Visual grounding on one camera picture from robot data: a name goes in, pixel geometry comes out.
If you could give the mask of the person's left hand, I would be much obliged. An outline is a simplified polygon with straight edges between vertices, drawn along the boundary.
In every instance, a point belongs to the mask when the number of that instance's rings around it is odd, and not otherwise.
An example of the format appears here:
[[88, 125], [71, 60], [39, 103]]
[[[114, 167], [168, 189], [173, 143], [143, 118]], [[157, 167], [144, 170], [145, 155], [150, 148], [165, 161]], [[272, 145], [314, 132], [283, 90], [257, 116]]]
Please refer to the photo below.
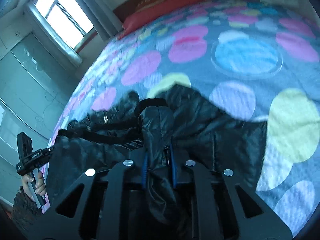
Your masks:
[[[44, 177], [41, 171], [38, 172], [37, 179], [38, 181], [35, 184], [35, 187], [36, 187], [35, 193], [38, 194], [39, 196], [44, 196], [46, 194], [46, 185], [44, 183]], [[30, 191], [28, 184], [34, 181], [35, 179], [32, 176], [29, 176], [28, 174], [25, 174], [22, 177], [23, 191], [32, 201], [34, 201], [34, 197], [32, 196], [32, 192]]]

